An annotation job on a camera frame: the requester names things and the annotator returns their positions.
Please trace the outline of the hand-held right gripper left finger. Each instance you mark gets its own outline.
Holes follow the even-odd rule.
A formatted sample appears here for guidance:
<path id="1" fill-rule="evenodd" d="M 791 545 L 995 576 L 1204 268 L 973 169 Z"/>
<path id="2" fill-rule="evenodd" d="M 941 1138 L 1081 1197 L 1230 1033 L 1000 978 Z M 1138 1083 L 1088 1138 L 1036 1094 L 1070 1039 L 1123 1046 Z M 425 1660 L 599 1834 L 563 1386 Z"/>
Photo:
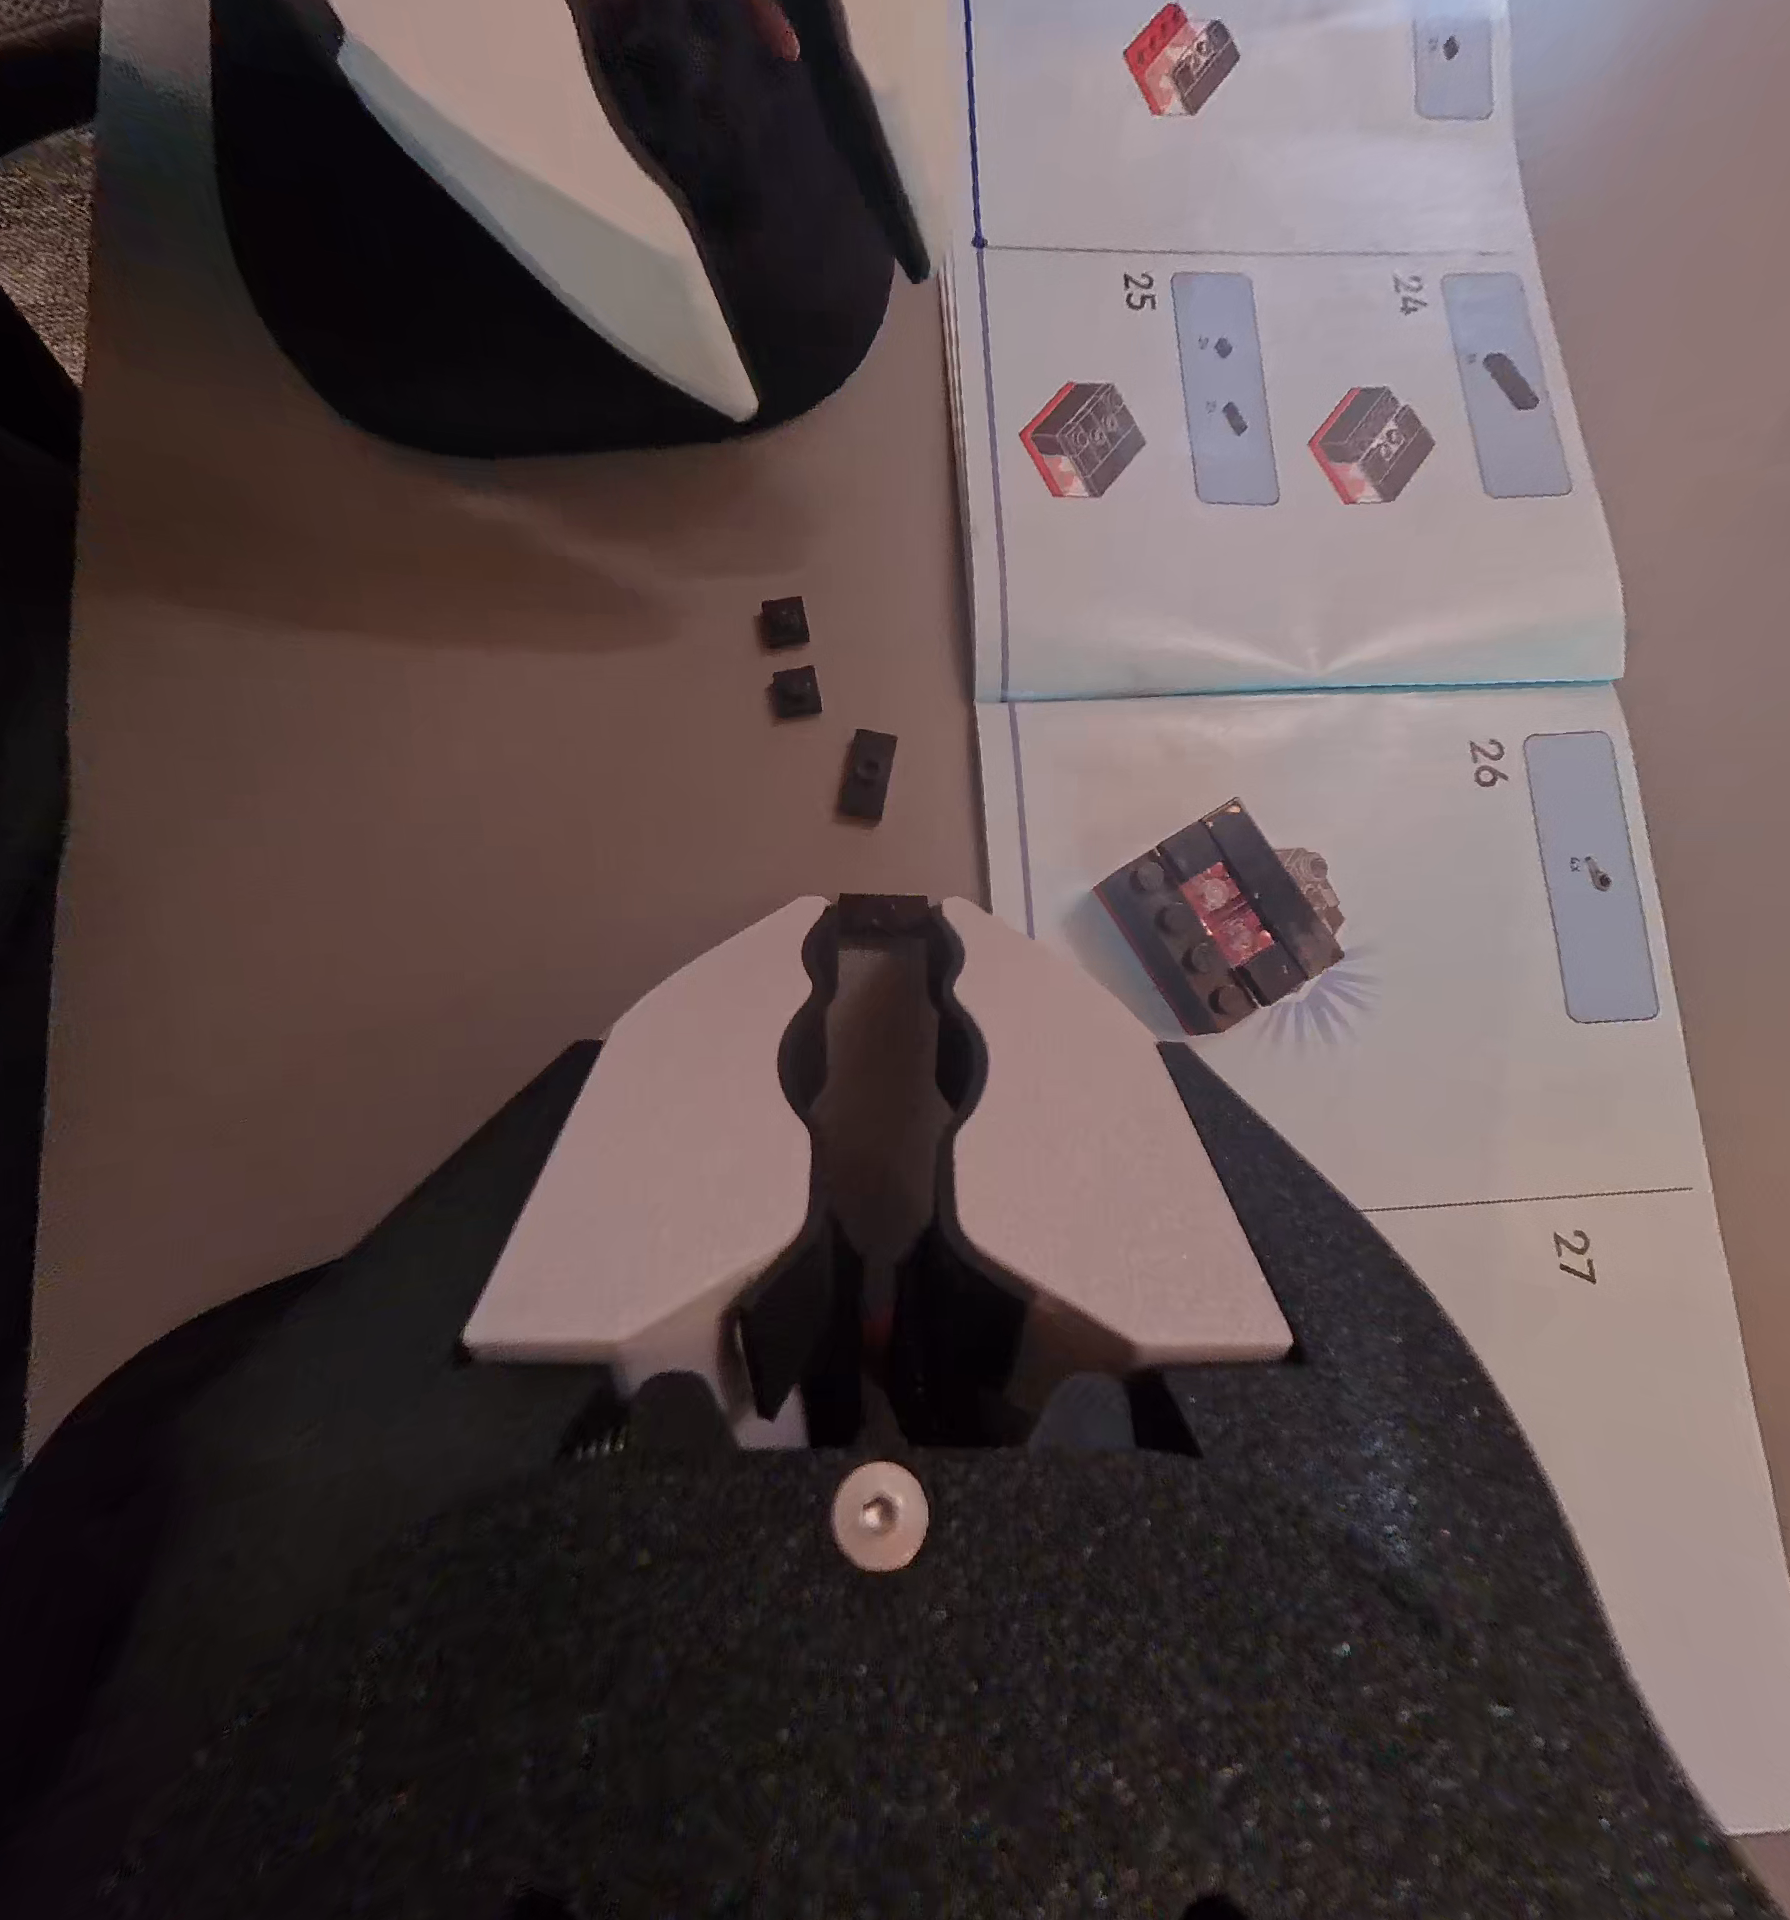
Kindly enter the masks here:
<path id="1" fill-rule="evenodd" d="M 462 1331 L 469 1358 L 707 1384 L 738 1446 L 860 1424 L 860 1254 L 811 1138 L 837 915 L 798 898 L 608 1032 Z"/>

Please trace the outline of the black cushioned pad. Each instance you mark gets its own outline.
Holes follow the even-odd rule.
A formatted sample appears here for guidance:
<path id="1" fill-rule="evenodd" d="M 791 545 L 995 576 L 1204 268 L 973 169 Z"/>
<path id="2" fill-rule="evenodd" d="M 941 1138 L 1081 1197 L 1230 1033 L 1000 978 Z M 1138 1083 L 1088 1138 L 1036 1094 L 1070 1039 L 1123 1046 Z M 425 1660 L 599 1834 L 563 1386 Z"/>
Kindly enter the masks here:
<path id="1" fill-rule="evenodd" d="M 697 237 L 759 410 L 637 367 L 406 154 L 338 71 L 332 4 L 210 4 L 213 180 L 270 340 L 350 425 L 422 454 L 727 441 L 860 370 L 901 268 L 775 4 L 568 4 L 603 111 Z"/>

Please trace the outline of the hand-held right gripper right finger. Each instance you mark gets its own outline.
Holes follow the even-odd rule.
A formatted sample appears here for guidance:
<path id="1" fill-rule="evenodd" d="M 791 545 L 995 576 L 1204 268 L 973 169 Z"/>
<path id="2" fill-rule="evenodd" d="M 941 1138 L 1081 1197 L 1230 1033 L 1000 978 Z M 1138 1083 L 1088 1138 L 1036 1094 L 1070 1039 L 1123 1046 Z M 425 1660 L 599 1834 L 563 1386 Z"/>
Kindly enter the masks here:
<path id="1" fill-rule="evenodd" d="M 1076 1377 L 1279 1364 L 1294 1339 L 1161 1043 L 966 900 L 930 910 L 930 1218 L 897 1267 L 890 1404 L 923 1448 L 1027 1442 Z"/>

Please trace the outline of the black red brick assembly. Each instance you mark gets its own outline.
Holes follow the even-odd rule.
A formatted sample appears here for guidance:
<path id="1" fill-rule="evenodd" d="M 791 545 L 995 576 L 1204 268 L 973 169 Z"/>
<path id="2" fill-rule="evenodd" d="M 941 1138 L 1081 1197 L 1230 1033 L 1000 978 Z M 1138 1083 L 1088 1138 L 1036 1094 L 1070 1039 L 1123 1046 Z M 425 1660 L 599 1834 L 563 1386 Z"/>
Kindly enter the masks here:
<path id="1" fill-rule="evenodd" d="M 1233 797 L 1092 887 L 1107 922 L 1187 1038 L 1217 1038 L 1344 961 L 1327 865 L 1279 849 Z"/>

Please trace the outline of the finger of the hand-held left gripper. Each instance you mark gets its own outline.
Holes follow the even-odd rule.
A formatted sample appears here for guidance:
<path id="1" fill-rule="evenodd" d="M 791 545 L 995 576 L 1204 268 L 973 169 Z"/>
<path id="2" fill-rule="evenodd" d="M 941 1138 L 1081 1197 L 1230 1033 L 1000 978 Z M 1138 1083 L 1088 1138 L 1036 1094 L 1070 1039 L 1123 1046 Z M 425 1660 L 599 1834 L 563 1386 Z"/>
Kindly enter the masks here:
<path id="1" fill-rule="evenodd" d="M 732 422 L 759 393 L 685 215 L 602 107 L 560 3 L 333 3 L 338 71 L 599 339 Z"/>
<path id="2" fill-rule="evenodd" d="M 918 4 L 782 3 L 824 127 L 912 285 L 934 275 L 926 50 Z"/>

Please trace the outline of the open instruction booklet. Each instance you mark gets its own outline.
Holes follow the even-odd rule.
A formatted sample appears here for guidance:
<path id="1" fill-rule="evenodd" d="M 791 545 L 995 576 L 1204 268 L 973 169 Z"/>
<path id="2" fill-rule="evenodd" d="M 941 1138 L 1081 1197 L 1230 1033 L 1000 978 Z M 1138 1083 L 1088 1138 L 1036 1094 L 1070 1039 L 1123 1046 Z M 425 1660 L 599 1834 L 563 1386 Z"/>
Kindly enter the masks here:
<path id="1" fill-rule="evenodd" d="M 1403 1254 L 1698 1794 L 1790 1832 L 1790 1571 L 1509 9 L 948 17 L 993 907 Z M 1092 887 L 1233 797 L 1323 856 L 1346 956 L 1187 1038 Z"/>

